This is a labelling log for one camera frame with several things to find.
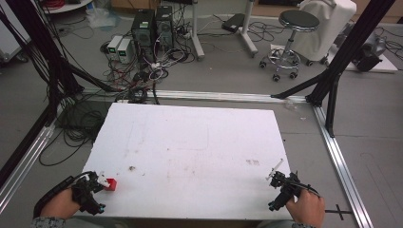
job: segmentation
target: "power supply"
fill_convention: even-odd
[[[118,47],[124,37],[121,35],[115,35],[107,45],[107,52],[109,53],[109,59],[119,61]]]
[[[133,46],[131,45],[131,39],[124,38],[118,47],[119,59],[122,64],[129,64],[134,58]]]

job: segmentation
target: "white board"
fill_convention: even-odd
[[[288,176],[271,110],[113,104],[83,171],[118,182],[94,195],[103,217],[290,219],[267,206],[280,159]]]

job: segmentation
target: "wheeled stool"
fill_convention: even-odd
[[[267,64],[276,66],[276,73],[273,75],[273,81],[275,82],[280,78],[278,72],[281,68],[293,70],[293,72],[290,73],[291,79],[295,79],[298,76],[298,66],[301,61],[297,53],[291,50],[294,36],[297,31],[315,31],[319,26],[319,20],[314,15],[296,9],[282,12],[278,20],[283,26],[291,29],[293,33],[284,48],[280,47],[271,50],[259,63],[261,68],[265,68]]]

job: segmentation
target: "sleeve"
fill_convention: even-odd
[[[30,224],[29,228],[62,228],[66,221],[56,217],[38,217]]]

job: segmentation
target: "hand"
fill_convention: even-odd
[[[57,194],[42,209],[41,217],[70,219],[80,209],[80,204],[73,201],[72,195],[71,188]]]
[[[320,228],[325,217],[325,199],[306,189],[301,190],[297,202],[291,198],[285,205],[295,222]]]

